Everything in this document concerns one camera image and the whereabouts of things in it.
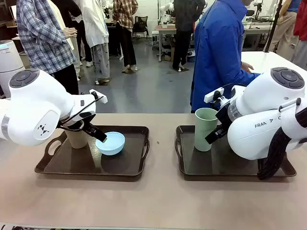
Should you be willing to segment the person in black clothes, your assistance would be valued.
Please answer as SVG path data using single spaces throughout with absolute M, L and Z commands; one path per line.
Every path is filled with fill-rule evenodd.
M 181 72 L 187 62 L 191 35 L 195 22 L 202 15 L 206 0 L 174 0 L 175 12 L 175 50 L 172 67 Z

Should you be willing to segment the background workbench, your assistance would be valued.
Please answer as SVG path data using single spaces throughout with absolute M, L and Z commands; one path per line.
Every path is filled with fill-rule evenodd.
M 154 32 L 158 32 L 158 62 L 161 62 L 164 54 L 171 54 L 172 47 L 170 40 L 171 37 L 176 34 L 176 26 L 173 23 L 160 24 L 155 27 Z

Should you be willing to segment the black office chair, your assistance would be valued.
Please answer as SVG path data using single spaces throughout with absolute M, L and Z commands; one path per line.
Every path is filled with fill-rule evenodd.
M 147 26 L 147 20 L 148 16 L 135 16 L 134 18 L 134 25 L 132 29 L 132 34 L 146 34 L 146 38 L 149 37 L 149 31 L 148 31 L 148 26 Z

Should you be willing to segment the person in red plaid shirt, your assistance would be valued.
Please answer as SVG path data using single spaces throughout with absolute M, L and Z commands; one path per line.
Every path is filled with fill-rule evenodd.
M 131 74 L 137 71 L 136 57 L 132 42 L 133 15 L 138 9 L 137 0 L 113 0 L 113 20 L 119 34 L 119 42 L 124 59 L 123 73 Z

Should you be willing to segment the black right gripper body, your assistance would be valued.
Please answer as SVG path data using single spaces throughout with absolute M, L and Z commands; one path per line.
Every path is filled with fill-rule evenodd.
M 230 102 L 227 102 L 225 105 L 221 106 L 216 114 L 216 118 L 220 122 L 220 124 L 216 127 L 218 130 L 228 131 L 232 121 L 228 115 L 228 107 Z

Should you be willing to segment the light blue bowl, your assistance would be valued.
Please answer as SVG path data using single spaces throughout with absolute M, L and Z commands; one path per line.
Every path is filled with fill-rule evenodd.
M 104 141 L 96 140 L 98 150 L 106 156 L 114 156 L 123 150 L 125 137 L 119 132 L 107 132 Z

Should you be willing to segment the tall beige cup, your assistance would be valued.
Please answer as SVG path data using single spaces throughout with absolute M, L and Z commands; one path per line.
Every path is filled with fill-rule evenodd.
M 67 138 L 74 149 L 81 149 L 88 144 L 88 134 L 83 131 L 83 128 L 82 120 L 72 126 L 64 126 Z

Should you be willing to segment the person in tan trousers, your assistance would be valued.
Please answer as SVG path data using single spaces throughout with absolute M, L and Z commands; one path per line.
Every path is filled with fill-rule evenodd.
M 268 51 L 281 54 L 290 46 L 301 0 L 284 0 Z

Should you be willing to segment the person's right hand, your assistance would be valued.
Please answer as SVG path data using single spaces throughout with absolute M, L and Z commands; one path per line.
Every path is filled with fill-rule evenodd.
M 254 70 L 253 66 L 246 62 L 241 62 L 241 69 L 248 73 L 251 73 L 251 71 Z

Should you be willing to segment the person in blue shirt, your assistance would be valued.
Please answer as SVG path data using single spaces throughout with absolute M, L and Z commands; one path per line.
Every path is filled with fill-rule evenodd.
M 253 0 L 215 0 L 197 24 L 195 65 L 190 93 L 191 112 L 209 108 L 204 96 L 228 84 L 247 86 L 257 73 L 241 69 L 241 52 L 247 6 Z

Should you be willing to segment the black stand pole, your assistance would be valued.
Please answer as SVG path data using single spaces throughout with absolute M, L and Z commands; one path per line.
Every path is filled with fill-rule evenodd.
M 275 28 L 276 28 L 276 25 L 277 25 L 278 18 L 280 16 L 280 11 L 281 11 L 281 8 L 282 8 L 283 0 L 278 0 L 277 3 L 278 4 L 277 4 L 276 11 L 275 11 L 273 24 L 272 24 L 272 27 L 271 27 L 271 29 L 269 31 L 269 36 L 267 38 L 267 43 L 266 43 L 266 45 L 264 47 L 264 52 L 265 53 L 269 52 L 269 48 L 270 48 L 270 45 L 271 45 L 271 42 L 272 42 L 273 34 L 274 34 L 274 31 L 275 31 Z

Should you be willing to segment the tall green cup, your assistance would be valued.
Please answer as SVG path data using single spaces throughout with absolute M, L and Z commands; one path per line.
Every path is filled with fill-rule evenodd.
M 195 111 L 194 146 L 197 150 L 206 152 L 211 149 L 211 144 L 205 139 L 216 127 L 217 111 L 211 108 L 200 108 Z

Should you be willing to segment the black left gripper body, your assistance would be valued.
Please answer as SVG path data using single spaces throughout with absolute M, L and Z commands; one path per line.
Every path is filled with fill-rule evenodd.
M 59 121 L 59 128 L 67 131 L 96 131 L 96 127 L 91 124 L 95 115 L 92 112 L 82 112 L 67 123 Z

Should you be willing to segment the person in red top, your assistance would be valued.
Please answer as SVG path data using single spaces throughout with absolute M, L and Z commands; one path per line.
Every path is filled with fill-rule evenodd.
M 307 0 L 302 0 L 299 4 L 294 36 L 298 37 L 298 43 L 295 46 L 291 61 L 307 71 Z

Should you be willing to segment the dark brown serving tray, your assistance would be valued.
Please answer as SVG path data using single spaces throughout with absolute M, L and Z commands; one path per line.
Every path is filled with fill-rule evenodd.
M 40 174 L 86 175 L 132 178 L 142 174 L 149 152 L 149 128 L 145 126 L 99 126 L 104 133 L 115 131 L 124 135 L 123 150 L 114 156 L 102 154 L 95 138 L 74 149 L 66 133 L 52 139 L 45 148 L 43 158 L 35 167 Z
M 186 180 L 199 178 L 205 181 L 213 177 L 257 178 L 260 160 L 247 160 L 236 155 L 230 148 L 227 137 L 212 144 L 209 151 L 202 152 L 194 147 L 195 126 L 176 128 L 175 150 L 180 172 Z

